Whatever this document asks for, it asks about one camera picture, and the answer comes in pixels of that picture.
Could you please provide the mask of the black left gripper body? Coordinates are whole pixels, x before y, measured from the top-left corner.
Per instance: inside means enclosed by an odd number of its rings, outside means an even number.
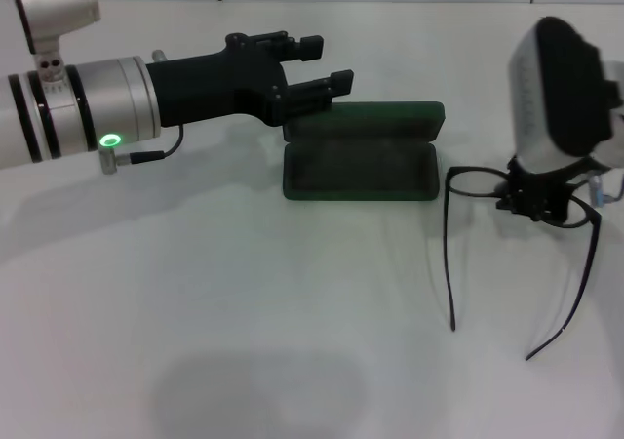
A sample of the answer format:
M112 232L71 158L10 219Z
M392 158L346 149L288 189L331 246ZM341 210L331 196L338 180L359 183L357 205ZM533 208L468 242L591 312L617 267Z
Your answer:
M246 114L277 127L287 118L285 32L230 34L218 53L147 66L163 127Z

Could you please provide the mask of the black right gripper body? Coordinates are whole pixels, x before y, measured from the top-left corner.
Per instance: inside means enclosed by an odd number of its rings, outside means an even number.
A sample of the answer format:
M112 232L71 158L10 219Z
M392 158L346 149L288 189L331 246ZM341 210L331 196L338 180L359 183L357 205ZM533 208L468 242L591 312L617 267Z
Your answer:
M589 158L547 173L530 173L514 156L505 181L495 189L496 209L530 218L534 222L567 223L568 204L575 200L570 181L592 169Z

